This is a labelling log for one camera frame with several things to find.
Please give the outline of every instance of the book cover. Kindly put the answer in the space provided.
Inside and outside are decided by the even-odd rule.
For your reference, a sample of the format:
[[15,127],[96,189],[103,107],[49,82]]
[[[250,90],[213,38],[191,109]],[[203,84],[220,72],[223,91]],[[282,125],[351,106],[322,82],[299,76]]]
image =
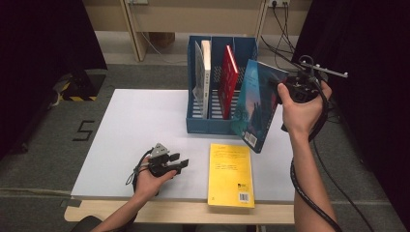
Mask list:
[[195,80],[193,95],[199,105],[202,118],[208,118],[209,89],[211,81],[211,42],[195,42]]
[[278,83],[288,72],[248,60],[231,129],[260,153],[278,106]]
[[211,144],[208,205],[254,208],[248,146]]
[[235,91],[236,82],[238,81],[238,75],[239,70],[236,65],[235,57],[231,46],[228,44],[223,52],[220,87],[218,89],[218,98],[223,119],[230,119],[232,97]]

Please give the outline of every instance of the electrical outlet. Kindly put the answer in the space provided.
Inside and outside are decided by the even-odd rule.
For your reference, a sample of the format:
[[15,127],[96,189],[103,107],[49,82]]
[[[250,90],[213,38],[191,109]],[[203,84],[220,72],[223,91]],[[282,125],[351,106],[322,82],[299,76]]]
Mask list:
[[290,0],[269,0],[268,7],[272,7],[272,3],[274,1],[277,2],[277,8],[283,8],[285,3],[287,3],[287,6],[289,7],[289,4],[290,4]]

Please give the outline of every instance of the white book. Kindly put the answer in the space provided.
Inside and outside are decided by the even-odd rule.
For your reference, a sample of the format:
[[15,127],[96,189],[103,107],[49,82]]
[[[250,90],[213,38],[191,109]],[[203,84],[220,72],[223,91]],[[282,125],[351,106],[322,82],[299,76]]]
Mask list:
[[196,84],[192,92],[198,102],[202,118],[208,118],[209,92],[211,81],[211,41],[195,43]]

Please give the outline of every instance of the human hand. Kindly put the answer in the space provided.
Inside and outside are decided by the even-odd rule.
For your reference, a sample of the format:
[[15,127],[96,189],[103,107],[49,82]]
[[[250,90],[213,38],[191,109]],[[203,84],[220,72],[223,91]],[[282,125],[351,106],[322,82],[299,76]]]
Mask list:
[[[148,160],[148,158],[145,158],[142,163],[148,162]],[[148,167],[140,167],[133,198],[145,199],[146,201],[150,200],[158,193],[161,185],[166,181],[172,179],[176,174],[177,171],[172,170],[160,177],[155,177],[148,170]]]
[[[329,99],[332,89],[325,81],[322,81],[321,87],[324,95]],[[310,131],[322,112],[322,98],[317,96],[312,101],[296,103],[290,98],[289,90],[282,83],[278,85],[278,93],[283,105],[283,123],[289,134],[308,139]]]

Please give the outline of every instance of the white table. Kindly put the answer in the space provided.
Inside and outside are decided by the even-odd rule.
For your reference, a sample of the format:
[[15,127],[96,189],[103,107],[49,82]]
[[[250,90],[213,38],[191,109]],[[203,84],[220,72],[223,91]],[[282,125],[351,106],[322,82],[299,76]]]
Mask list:
[[[188,91],[115,90],[101,125],[73,187],[76,199],[124,200],[132,196],[125,183],[142,155],[158,142],[180,160],[190,159],[181,175],[165,183],[157,199],[207,199],[211,143],[245,143],[234,135],[187,133]],[[278,106],[264,148],[251,154],[256,203],[292,202],[289,177],[292,158],[287,133],[280,130]]]

